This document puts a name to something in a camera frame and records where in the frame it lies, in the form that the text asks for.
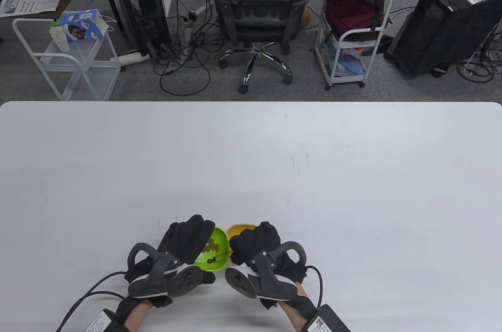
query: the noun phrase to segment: office chair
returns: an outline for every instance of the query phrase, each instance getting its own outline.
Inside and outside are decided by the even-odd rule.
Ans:
[[[240,94],[247,93],[249,78],[257,58],[266,58],[279,65],[286,73],[284,83],[293,80],[291,68],[266,49],[279,43],[282,52],[288,55],[289,42],[301,30],[305,4],[309,0],[215,0],[216,11],[222,33],[230,38],[234,46],[240,42],[244,49],[230,49],[218,60],[221,69],[228,66],[226,57],[234,54],[253,54],[247,66],[244,79],[238,88]]]

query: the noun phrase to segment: red bag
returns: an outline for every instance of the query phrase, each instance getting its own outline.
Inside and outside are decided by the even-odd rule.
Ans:
[[[333,31],[328,34],[339,39],[344,33],[353,29],[371,28],[371,33],[354,33],[346,36],[345,41],[365,42],[376,40],[379,32],[375,29],[384,22],[383,6],[377,0],[326,0],[326,20]]]

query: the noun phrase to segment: storage cart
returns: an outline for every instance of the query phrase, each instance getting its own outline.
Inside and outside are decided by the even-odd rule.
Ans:
[[[371,32],[371,29],[354,29],[344,33],[339,40],[331,35],[327,43],[325,43],[326,36],[331,33],[333,28],[326,20],[326,0],[323,0],[319,27],[317,27],[315,52],[326,78],[325,90],[330,90],[335,83],[357,83],[359,88],[364,88],[373,62],[375,61],[378,45],[384,34],[391,7],[392,0],[386,0],[383,24],[375,29],[378,32],[376,40],[369,40],[367,42],[346,41],[347,36],[350,34]],[[362,58],[356,59],[351,55],[342,54],[344,49],[356,49],[359,47],[374,47],[368,67],[364,65]]]
[[[60,101],[108,101],[120,72],[120,62],[108,33],[101,40],[70,42],[70,51],[62,52],[53,40],[43,53],[32,51],[21,34],[20,22],[46,22],[47,36],[49,24],[54,20],[41,18],[16,18],[13,28],[26,51],[55,92]],[[107,41],[113,58],[109,61],[95,60],[103,43]],[[61,94],[48,72],[73,72],[64,92]]]

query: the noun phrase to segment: qr code label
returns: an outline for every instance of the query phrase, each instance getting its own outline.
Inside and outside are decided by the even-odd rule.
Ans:
[[[308,332],[332,332],[324,321],[318,316],[314,323],[307,328]]]

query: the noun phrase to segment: green bowl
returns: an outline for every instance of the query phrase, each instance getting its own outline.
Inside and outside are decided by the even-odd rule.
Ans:
[[[225,230],[216,227],[194,264],[203,271],[220,271],[230,256],[229,251],[230,245]]]

